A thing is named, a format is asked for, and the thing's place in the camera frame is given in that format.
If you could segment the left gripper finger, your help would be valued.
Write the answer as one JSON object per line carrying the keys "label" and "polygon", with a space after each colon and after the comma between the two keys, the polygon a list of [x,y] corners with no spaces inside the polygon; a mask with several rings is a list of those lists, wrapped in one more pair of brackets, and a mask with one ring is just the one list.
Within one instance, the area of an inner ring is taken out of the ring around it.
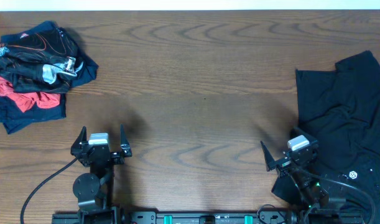
{"label": "left gripper finger", "polygon": [[80,134],[76,138],[76,140],[73,143],[73,148],[74,149],[81,149],[81,145],[83,143],[86,143],[87,140],[87,133],[86,133],[86,127],[82,127]]}
{"label": "left gripper finger", "polygon": [[120,146],[121,146],[121,149],[130,149],[130,144],[129,144],[129,141],[127,140],[127,136],[124,131],[123,124],[120,124]]}

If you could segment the black polo shirt with logo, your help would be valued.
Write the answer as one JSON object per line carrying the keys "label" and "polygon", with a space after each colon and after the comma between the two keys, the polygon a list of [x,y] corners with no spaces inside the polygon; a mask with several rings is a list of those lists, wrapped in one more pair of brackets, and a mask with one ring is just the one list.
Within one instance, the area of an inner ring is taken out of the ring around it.
{"label": "black polo shirt with logo", "polygon": [[336,63],[333,71],[297,70],[299,125],[292,139],[317,140],[307,169],[342,213],[380,223],[380,65],[370,51]]}

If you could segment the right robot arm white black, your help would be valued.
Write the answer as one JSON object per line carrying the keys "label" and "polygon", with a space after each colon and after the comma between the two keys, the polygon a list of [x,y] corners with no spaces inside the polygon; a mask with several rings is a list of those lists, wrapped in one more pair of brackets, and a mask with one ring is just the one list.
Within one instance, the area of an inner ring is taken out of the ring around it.
{"label": "right robot arm white black", "polygon": [[271,192],[291,205],[300,209],[299,217],[308,218],[340,218],[340,208],[345,204],[344,198],[331,198],[320,184],[321,178],[307,169],[317,158],[318,141],[308,140],[301,135],[291,139],[297,149],[284,153],[284,157],[275,160],[266,145],[261,147],[266,163],[266,170],[277,172],[277,179]]}

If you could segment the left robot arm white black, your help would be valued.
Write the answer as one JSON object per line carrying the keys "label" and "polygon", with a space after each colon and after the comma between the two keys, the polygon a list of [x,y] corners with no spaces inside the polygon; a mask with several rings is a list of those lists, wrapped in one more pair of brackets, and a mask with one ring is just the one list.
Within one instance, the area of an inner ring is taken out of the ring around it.
{"label": "left robot arm white black", "polygon": [[86,127],[72,144],[71,155],[90,169],[77,177],[73,184],[80,211],[93,213],[111,208],[114,166],[123,165],[124,159],[132,156],[123,125],[120,125],[119,146],[119,151],[112,152],[108,133],[93,133],[88,137]]}

